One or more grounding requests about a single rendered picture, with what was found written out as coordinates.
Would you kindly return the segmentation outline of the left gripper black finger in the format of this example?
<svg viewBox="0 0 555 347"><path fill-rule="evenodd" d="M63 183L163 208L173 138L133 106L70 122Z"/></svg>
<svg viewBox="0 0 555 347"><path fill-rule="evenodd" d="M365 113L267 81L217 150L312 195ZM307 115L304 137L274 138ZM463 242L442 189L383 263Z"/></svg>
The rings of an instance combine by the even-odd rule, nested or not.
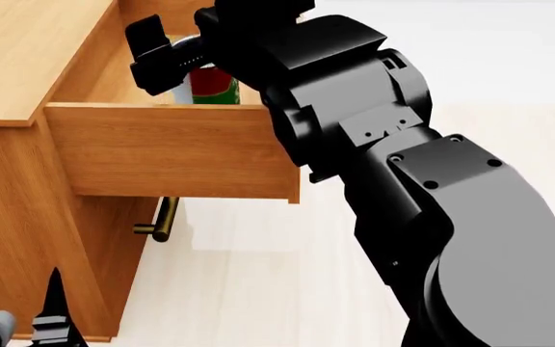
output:
<svg viewBox="0 0 555 347"><path fill-rule="evenodd" d="M69 313L58 268L52 271L42 312L34 318L32 326L34 331L29 347L89 347Z"/></svg>

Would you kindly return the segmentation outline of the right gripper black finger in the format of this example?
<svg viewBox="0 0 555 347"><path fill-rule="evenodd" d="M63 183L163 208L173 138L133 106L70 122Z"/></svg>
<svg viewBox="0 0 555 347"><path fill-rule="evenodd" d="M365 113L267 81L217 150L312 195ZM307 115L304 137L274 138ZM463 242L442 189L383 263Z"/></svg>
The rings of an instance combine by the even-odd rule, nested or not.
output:
<svg viewBox="0 0 555 347"><path fill-rule="evenodd" d="M171 45L158 14L127 25L124 34L135 61L138 61L144 54Z"/></svg>
<svg viewBox="0 0 555 347"><path fill-rule="evenodd" d="M130 70L139 89L155 96L183 83L187 74L206 63L202 47L162 45L141 53L132 51Z"/></svg>

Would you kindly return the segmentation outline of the red and green can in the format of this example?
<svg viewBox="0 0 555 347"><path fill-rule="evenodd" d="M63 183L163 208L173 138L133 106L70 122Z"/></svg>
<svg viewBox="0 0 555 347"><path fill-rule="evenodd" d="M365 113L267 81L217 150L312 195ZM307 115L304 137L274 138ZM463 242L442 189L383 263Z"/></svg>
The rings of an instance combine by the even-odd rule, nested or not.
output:
<svg viewBox="0 0 555 347"><path fill-rule="evenodd" d="M206 63L199 54L187 57L181 66L187 74L182 83L172 89L175 104L240 103L238 80L213 63Z"/></svg>

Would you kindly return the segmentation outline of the wooden drawer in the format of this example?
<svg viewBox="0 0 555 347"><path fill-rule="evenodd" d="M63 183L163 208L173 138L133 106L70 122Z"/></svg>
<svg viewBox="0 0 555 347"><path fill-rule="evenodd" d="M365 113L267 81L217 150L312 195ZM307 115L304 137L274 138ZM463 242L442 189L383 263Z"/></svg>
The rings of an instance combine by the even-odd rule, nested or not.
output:
<svg viewBox="0 0 555 347"><path fill-rule="evenodd" d="M184 37L212 3L112 0L43 109L74 193L299 200L300 171L257 92L242 87L238 106L177 105L132 78L126 25L158 14L168 34Z"/></svg>

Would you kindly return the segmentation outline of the wooden cabinet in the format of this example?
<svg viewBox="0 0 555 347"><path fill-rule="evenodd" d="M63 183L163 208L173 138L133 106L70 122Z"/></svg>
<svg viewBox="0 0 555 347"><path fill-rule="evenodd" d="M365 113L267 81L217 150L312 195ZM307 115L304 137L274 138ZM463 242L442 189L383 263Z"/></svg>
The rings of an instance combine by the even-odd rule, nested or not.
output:
<svg viewBox="0 0 555 347"><path fill-rule="evenodd" d="M162 197L74 193L43 110L111 2L0 0L0 310L17 337L54 268L84 337L115 337L145 245L132 227Z"/></svg>

